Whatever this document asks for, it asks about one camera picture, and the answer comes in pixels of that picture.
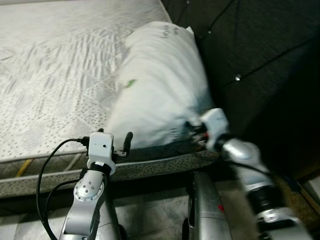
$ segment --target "tufted headboard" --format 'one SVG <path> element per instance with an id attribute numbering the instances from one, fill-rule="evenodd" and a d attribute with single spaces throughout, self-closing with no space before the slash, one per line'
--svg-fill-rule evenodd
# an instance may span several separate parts
<path id="1" fill-rule="evenodd" d="M 320 142 L 319 1 L 162 2 L 173 23 L 195 32 L 212 98 L 232 132 L 270 163 L 297 168 Z"/>

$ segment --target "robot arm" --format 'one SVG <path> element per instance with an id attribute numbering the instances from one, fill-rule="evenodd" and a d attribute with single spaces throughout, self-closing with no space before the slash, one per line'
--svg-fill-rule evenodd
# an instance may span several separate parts
<path id="1" fill-rule="evenodd" d="M 260 150 L 256 145 L 229 135 L 228 121 L 222 109 L 211 109 L 201 120 L 207 130 L 208 150 L 221 151 L 225 161 L 269 172 L 261 161 Z M 248 168 L 235 167 L 234 170 L 256 215 L 261 239 L 312 239 L 294 212 L 286 207 L 281 191 L 268 175 Z"/>
<path id="2" fill-rule="evenodd" d="M 129 145 L 119 154 L 126 156 L 130 150 L 132 133 L 128 133 L 125 143 Z M 88 171 L 79 180 L 73 190 L 73 204 L 65 218 L 59 240 L 94 240 L 100 222 L 118 227 L 117 217 L 112 209 L 106 209 L 104 220 L 100 220 L 100 208 L 108 205 L 106 186 L 109 175 L 116 170 L 112 160 L 114 136 L 103 132 L 94 132 L 88 142 Z M 118 230 L 112 239 L 121 239 Z"/>

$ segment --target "pillowcase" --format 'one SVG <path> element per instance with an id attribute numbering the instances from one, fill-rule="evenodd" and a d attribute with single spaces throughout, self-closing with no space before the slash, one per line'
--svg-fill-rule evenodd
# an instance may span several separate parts
<path id="1" fill-rule="evenodd" d="M 122 150 L 127 132 L 131 149 L 161 146 L 186 138 L 186 122 L 213 107 L 206 74 L 190 28 L 151 22 L 125 41 L 126 56 L 116 88 L 120 92 L 105 131 Z"/>

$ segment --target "quilted mattress surface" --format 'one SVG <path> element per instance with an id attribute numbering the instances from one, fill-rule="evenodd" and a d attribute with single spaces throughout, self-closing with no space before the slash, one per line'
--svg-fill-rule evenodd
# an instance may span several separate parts
<path id="1" fill-rule="evenodd" d="M 152 21 L 170 21 L 158 0 L 0 5 L 0 162 L 45 157 L 104 127 L 124 39 Z"/>

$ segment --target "bed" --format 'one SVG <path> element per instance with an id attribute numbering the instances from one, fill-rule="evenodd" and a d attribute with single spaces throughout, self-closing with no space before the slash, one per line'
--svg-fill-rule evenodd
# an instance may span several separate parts
<path id="1" fill-rule="evenodd" d="M 117 98 L 124 39 L 152 21 L 171 21 L 160 0 L 0 5 L 0 198 L 34 194 L 42 163 L 60 142 L 103 126 Z M 199 155 L 215 155 L 198 149 L 184 140 L 133 150 L 112 180 L 210 164 Z M 87 160 L 83 146 L 66 144 L 48 164 L 41 190 L 76 179 Z"/>

